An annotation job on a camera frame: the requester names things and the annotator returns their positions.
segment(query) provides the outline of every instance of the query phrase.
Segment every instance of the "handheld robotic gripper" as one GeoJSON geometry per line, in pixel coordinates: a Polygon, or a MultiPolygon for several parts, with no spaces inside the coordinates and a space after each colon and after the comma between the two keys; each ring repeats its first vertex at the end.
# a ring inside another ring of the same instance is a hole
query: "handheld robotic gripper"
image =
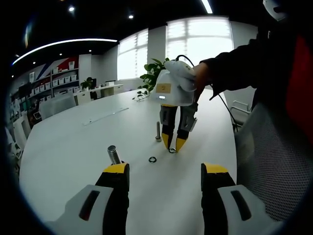
{"type": "Polygon", "coordinates": [[[194,114],[198,110],[194,96],[196,74],[183,61],[167,61],[164,66],[166,69],[160,72],[152,90],[151,99],[161,104],[162,138],[167,149],[170,149],[176,112],[180,106],[180,121],[176,139],[176,152],[178,152],[197,122],[197,119],[194,118],[194,114]]]}

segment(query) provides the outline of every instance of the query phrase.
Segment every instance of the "oval conference table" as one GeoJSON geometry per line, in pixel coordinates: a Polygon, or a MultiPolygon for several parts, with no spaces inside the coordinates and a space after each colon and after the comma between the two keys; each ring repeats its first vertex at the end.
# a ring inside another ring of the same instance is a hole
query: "oval conference table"
{"type": "Polygon", "coordinates": [[[132,100],[136,91],[76,106],[36,124],[21,162],[20,187],[27,202],[42,222],[56,220],[66,202],[94,185],[111,164],[107,148],[115,145],[130,165],[126,233],[202,235],[201,163],[226,167],[234,182],[237,174],[230,116],[220,98],[209,101],[212,93],[201,95],[198,122],[176,154],[155,140],[160,105],[132,100]],[[151,156],[157,162],[150,163],[151,156]]]}

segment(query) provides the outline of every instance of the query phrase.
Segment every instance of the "bright window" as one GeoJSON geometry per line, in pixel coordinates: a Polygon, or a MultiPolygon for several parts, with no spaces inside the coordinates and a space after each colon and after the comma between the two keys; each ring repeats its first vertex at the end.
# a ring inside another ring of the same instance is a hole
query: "bright window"
{"type": "Polygon", "coordinates": [[[197,65],[201,60],[232,50],[230,23],[225,17],[196,17],[168,23],[166,57],[171,60],[182,54],[197,65]]]}
{"type": "Polygon", "coordinates": [[[117,80],[139,78],[148,61],[148,29],[138,32],[118,46],[117,80]]]}

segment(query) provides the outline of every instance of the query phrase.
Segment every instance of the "potted plant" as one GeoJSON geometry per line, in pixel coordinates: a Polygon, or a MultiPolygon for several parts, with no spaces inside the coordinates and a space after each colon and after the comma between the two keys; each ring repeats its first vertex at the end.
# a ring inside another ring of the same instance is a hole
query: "potted plant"
{"type": "Polygon", "coordinates": [[[88,91],[91,88],[91,81],[83,81],[81,84],[83,91],[88,91]]]}
{"type": "Polygon", "coordinates": [[[162,70],[165,69],[164,63],[166,61],[169,61],[170,59],[166,58],[163,63],[157,59],[152,59],[152,60],[154,60],[154,63],[144,66],[147,73],[140,76],[140,78],[143,79],[144,85],[139,86],[138,89],[143,89],[144,91],[137,92],[138,94],[137,101],[143,100],[149,97],[150,92],[153,90],[153,88],[156,85],[158,75],[160,74],[162,70]]]}

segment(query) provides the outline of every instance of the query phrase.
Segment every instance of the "red clothing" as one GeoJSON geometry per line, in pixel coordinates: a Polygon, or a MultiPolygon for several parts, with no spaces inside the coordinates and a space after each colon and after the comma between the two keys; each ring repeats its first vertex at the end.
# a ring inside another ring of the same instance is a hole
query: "red clothing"
{"type": "Polygon", "coordinates": [[[313,144],[313,56],[298,36],[287,88],[286,109],[290,118],[313,144]]]}

